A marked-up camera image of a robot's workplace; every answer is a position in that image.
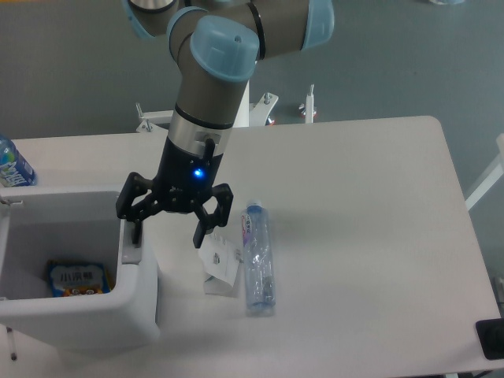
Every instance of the black cable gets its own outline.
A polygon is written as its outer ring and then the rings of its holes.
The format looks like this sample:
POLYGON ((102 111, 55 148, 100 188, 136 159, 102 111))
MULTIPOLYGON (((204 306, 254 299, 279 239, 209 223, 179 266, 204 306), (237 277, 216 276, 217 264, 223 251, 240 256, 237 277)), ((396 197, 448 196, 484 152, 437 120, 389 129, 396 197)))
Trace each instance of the black cable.
POLYGON ((476 374, 474 378, 481 378, 482 376, 486 376, 487 374, 490 374, 493 372, 493 370, 485 370, 484 372, 481 372, 480 374, 476 374))

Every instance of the gray floor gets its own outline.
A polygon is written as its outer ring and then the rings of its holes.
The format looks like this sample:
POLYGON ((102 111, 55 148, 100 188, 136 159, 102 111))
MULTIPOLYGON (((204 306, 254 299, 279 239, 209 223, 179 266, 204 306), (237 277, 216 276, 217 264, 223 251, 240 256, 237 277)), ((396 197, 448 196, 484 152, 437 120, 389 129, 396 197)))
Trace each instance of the gray floor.
MULTIPOLYGON (((319 121, 432 115, 467 190, 504 132, 504 1, 334 4, 332 41, 260 62, 251 100, 271 91, 277 121, 301 122, 315 83, 319 121)), ((12 138, 132 132, 135 102, 172 109, 180 84, 165 39, 136 39, 119 1, 1 4, 0 51, 0 132, 12 138)), ((504 180, 471 217, 489 275, 504 276, 504 180)))

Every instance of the clear plastic bottle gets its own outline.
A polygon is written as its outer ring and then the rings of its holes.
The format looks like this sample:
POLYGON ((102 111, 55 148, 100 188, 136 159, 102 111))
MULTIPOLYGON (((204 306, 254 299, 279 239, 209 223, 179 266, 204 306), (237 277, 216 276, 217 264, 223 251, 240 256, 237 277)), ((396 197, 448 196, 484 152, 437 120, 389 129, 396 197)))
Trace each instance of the clear plastic bottle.
POLYGON ((0 183, 4 187, 35 185, 37 175, 13 141, 0 135, 0 183))
POLYGON ((251 313, 267 313, 276 302, 275 280, 268 211, 260 201, 247 204, 242 228, 246 307, 251 313))

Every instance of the blue led light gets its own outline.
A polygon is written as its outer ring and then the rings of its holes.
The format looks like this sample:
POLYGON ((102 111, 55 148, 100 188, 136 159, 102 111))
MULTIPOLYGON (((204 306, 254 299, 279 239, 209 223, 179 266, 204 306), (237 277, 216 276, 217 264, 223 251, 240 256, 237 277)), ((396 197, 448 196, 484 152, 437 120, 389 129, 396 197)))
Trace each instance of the blue led light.
POLYGON ((200 168, 195 169, 195 171, 192 174, 197 179, 202 179, 205 177, 205 173, 200 168))

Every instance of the white bin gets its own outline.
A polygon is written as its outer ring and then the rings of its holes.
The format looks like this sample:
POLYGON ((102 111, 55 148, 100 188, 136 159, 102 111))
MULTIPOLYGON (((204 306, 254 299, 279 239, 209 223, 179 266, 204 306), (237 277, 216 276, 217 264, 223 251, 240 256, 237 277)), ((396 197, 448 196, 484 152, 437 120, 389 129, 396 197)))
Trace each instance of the white bin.
POLYGON ((159 336, 158 262, 117 219, 114 188, 0 189, 0 323, 56 347, 131 347, 159 336), (52 298, 47 262, 102 263, 110 293, 52 298))

